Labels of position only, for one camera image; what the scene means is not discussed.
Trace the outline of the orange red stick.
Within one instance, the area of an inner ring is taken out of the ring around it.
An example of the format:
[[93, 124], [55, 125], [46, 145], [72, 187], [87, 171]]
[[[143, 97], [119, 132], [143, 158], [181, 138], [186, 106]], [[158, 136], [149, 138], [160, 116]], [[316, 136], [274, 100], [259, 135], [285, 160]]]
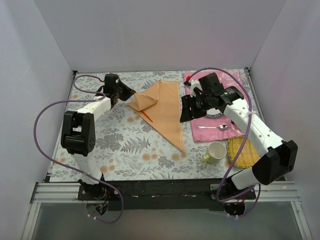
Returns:
[[151, 122], [153, 123], [153, 120], [145, 113], [145, 111], [141, 111], [141, 113]]

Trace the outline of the orange satin napkin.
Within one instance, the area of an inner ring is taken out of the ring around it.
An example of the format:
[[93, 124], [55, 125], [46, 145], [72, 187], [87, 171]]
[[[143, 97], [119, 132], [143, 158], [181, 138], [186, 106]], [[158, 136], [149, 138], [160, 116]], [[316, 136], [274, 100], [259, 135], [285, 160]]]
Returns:
[[[127, 105], [174, 147], [182, 153], [186, 152], [183, 126], [180, 123], [182, 110], [179, 82], [157, 81], [145, 91], [136, 92]], [[141, 111], [145, 111], [153, 122]]]

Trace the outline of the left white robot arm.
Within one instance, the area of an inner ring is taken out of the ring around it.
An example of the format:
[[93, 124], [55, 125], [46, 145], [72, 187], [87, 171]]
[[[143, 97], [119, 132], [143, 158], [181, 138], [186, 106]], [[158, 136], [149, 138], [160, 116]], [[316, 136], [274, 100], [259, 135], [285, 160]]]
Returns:
[[76, 111], [66, 111], [63, 116], [60, 144], [73, 155], [78, 168], [83, 172], [78, 182], [84, 191], [95, 200], [106, 196], [106, 187], [93, 150], [96, 144], [95, 121], [111, 110], [118, 102], [127, 101], [136, 91], [126, 86], [117, 74], [108, 73], [104, 85], [96, 92], [94, 101]]

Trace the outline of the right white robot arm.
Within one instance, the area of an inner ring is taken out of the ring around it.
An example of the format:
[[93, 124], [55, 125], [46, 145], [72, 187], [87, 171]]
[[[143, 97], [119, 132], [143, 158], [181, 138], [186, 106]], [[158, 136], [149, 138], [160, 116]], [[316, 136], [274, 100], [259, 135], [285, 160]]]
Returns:
[[216, 200], [222, 202], [237, 199], [249, 192], [255, 185], [269, 185], [294, 168], [298, 146], [275, 134], [253, 111], [250, 97], [245, 88], [224, 87], [216, 73], [210, 73], [199, 80], [187, 77], [183, 83], [190, 93], [181, 98], [180, 122], [189, 122], [204, 117], [208, 110], [219, 110], [244, 133], [260, 159], [251, 167], [233, 175], [225, 174], [216, 191]]

